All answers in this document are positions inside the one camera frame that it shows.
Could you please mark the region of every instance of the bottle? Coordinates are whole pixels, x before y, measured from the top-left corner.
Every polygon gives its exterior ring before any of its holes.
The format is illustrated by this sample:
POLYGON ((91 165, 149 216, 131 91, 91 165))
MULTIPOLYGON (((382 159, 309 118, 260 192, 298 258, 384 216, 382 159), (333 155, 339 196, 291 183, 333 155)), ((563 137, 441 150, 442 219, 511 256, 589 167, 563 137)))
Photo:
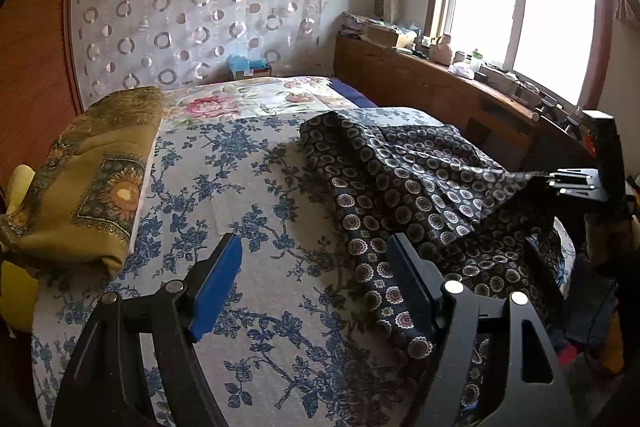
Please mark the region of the bottle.
POLYGON ((478 73, 480 71, 480 66, 482 66, 482 55, 478 53, 478 48, 476 48, 471 54, 471 70, 474 73, 478 73))

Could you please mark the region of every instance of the window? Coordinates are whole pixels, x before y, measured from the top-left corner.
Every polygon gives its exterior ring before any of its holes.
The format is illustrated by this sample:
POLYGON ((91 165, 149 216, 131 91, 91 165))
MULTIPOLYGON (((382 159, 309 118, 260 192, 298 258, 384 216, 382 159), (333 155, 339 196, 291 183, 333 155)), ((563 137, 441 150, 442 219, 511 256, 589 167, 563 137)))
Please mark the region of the window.
POLYGON ((447 0, 443 33, 454 51, 477 48, 488 62, 578 105, 594 8, 595 0, 447 0))

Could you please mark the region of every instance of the bed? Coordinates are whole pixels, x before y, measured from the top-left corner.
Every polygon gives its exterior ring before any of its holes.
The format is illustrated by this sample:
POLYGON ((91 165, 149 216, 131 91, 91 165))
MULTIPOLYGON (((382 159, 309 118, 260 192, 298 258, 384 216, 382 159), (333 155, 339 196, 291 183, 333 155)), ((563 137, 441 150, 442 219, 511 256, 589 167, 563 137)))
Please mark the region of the bed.
MULTIPOLYGON (((344 240, 300 145, 300 125, 329 110, 366 125, 442 126, 416 109, 375 108, 322 77, 165 94, 123 270, 112 281, 83 266, 40 273, 32 362, 46 425, 97 296, 153 293, 226 232, 242 239, 241 271, 213 333, 195 349, 229 425, 399 425, 414 393, 399 372, 406 356, 365 327, 344 240)), ((554 226, 563 257, 556 283, 566 294, 575 250, 557 219, 554 226)), ((172 425, 146 335, 142 346, 156 418, 172 425)))

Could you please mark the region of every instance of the cardboard box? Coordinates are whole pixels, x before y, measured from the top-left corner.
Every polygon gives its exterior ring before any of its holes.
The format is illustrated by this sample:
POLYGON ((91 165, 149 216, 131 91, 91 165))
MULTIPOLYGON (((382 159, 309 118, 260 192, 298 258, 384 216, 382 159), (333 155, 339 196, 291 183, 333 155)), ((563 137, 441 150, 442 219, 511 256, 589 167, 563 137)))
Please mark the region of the cardboard box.
POLYGON ((387 28, 377 24, 367 24, 364 26, 363 36, 366 40, 380 46, 387 48, 393 48, 394 46, 405 48, 407 44, 414 41, 416 33, 408 32, 407 34, 402 34, 393 28, 387 28))
POLYGON ((272 76, 271 68, 261 70, 232 71, 231 76, 234 80, 246 80, 248 78, 260 78, 261 76, 272 76))

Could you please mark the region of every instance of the black patterned cloth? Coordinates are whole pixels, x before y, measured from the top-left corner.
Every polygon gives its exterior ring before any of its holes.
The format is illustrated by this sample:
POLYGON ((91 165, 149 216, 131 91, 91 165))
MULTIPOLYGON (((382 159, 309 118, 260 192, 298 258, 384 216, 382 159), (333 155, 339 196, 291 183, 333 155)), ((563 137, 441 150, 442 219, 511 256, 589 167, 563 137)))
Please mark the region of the black patterned cloth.
MULTIPOLYGON (((562 256, 534 172, 507 172, 449 125, 364 126, 329 112, 300 133, 309 166, 331 188, 372 322, 413 359, 408 367, 424 371, 434 339, 414 327, 390 270, 392 233, 405 233, 446 279, 482 296, 521 291, 551 320, 562 301, 554 284, 562 256)), ((478 399, 488 341, 476 339, 463 405, 478 399)))

